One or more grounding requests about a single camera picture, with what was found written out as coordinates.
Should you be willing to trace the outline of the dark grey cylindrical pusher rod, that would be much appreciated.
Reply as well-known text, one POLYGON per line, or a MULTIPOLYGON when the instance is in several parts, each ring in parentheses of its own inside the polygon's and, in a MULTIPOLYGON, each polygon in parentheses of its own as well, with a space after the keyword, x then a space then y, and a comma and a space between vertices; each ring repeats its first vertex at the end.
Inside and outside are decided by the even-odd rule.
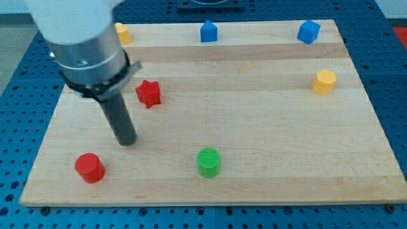
POLYGON ((114 94, 100 105, 118 143, 129 146, 136 142, 137 134, 122 94, 114 94))

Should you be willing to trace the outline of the black clamp ring with bracket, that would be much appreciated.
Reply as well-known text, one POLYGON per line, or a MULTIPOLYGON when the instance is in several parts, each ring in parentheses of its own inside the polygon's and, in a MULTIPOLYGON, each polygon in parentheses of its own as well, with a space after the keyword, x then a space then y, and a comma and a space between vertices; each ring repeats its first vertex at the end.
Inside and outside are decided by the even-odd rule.
POLYGON ((97 102, 104 102, 113 95, 120 93, 122 88, 131 80, 132 76, 142 69, 142 63, 140 60, 130 65, 129 58, 125 56, 127 65, 122 67, 118 74, 115 74, 107 81, 102 81, 99 84, 94 85, 80 85, 70 81, 67 76, 62 73, 62 78, 65 84, 73 91, 75 91, 79 97, 94 99, 97 102))

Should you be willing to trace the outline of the yellow block behind arm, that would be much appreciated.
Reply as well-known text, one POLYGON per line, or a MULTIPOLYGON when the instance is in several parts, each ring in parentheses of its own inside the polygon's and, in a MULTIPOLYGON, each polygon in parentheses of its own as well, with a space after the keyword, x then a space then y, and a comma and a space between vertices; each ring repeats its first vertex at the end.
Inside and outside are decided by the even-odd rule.
POLYGON ((127 45, 127 44, 131 43, 132 38, 131 38, 128 27, 119 22, 115 23, 114 26, 115 26, 117 35, 119 37, 120 43, 122 45, 127 45))

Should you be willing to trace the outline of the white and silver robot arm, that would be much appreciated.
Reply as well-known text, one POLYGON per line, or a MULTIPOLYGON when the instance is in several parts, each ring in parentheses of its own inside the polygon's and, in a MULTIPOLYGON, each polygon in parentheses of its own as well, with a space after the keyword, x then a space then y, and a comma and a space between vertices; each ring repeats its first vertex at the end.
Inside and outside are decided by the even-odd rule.
POLYGON ((121 89, 142 65, 131 63, 116 32, 113 9, 119 1, 25 0, 25 4, 66 85, 100 104, 120 145, 136 142, 121 89))

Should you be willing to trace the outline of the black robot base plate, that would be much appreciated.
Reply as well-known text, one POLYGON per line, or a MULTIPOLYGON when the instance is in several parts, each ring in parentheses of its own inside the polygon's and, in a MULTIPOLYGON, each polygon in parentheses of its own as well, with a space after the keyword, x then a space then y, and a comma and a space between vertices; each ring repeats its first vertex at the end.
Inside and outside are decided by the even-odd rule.
POLYGON ((177 0, 178 10, 243 9, 244 0, 177 0))

